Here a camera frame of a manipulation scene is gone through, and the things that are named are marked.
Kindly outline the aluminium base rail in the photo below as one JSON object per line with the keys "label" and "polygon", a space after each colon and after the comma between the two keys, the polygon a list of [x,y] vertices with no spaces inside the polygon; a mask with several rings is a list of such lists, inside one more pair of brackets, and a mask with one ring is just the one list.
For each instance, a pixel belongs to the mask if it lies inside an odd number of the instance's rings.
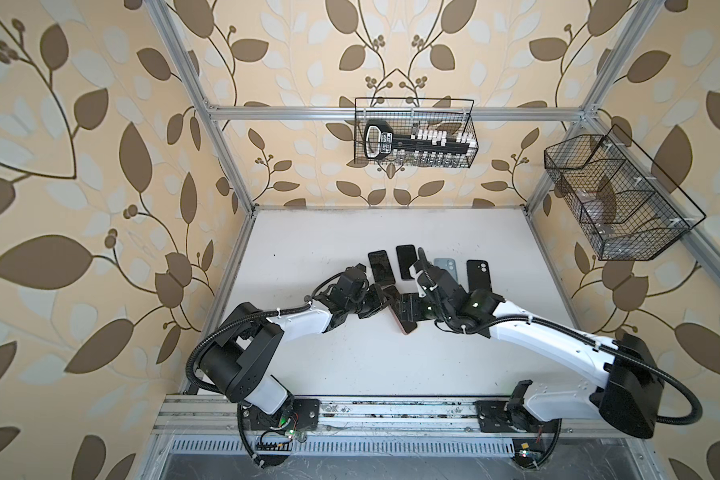
{"label": "aluminium base rail", "polygon": [[[309,433],[370,436],[535,436],[554,426],[512,427],[503,397],[299,397],[286,418]],[[237,431],[237,407],[220,395],[170,395],[160,407],[155,434],[225,434]]]}

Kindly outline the light blue phone case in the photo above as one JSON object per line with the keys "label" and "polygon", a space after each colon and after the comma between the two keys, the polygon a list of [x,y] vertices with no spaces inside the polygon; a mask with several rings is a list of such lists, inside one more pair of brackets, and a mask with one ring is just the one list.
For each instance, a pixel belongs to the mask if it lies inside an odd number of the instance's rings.
{"label": "light blue phone case", "polygon": [[434,265],[438,268],[441,268],[441,269],[447,271],[454,280],[458,279],[458,272],[457,272],[456,262],[454,259],[452,259],[452,258],[435,258]]}

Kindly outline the black tool in basket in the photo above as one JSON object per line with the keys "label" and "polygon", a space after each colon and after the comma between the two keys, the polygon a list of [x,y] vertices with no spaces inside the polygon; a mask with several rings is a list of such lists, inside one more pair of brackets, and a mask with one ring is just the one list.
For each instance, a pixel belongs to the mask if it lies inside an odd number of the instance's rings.
{"label": "black tool in basket", "polygon": [[400,162],[469,162],[478,150],[471,132],[450,134],[446,130],[412,127],[412,132],[398,133],[383,120],[371,120],[360,137],[361,153],[369,160],[391,158]]}

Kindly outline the purple phone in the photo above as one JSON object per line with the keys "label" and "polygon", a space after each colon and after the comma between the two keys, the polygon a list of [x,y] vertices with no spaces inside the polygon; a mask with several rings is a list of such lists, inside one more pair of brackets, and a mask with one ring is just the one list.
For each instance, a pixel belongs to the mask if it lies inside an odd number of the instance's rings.
{"label": "purple phone", "polygon": [[413,244],[398,245],[396,255],[401,279],[413,281],[420,271],[417,248]]}

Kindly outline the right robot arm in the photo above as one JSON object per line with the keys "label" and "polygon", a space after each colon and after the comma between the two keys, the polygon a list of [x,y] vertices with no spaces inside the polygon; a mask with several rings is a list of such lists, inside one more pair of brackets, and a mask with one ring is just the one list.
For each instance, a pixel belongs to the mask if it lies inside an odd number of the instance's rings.
{"label": "right robot arm", "polygon": [[519,427],[561,419],[602,419],[632,437],[649,439],[658,422],[664,380],[646,343],[592,335],[547,321],[495,292],[466,291],[451,274],[417,261],[408,269],[417,283],[411,318],[433,320],[457,335],[512,343],[575,373],[568,380],[523,380],[507,404]]}

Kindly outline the black phone case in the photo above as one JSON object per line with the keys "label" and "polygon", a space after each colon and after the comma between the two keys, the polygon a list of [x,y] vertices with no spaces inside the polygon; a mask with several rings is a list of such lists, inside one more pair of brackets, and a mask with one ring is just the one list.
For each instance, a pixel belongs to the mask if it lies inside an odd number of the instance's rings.
{"label": "black phone case", "polygon": [[492,290],[490,268],[486,260],[468,260],[466,262],[466,271],[470,291]]}

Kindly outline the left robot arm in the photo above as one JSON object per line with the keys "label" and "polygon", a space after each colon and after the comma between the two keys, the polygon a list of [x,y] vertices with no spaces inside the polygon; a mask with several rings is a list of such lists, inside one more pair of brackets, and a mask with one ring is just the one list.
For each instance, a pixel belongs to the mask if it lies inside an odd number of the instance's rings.
{"label": "left robot arm", "polygon": [[268,372],[277,349],[330,332],[351,315],[371,317],[388,305],[388,297],[369,281],[362,264],[323,281],[301,306],[262,310],[244,302],[190,353],[186,378],[198,389],[221,394],[232,403],[288,417],[293,395]]}

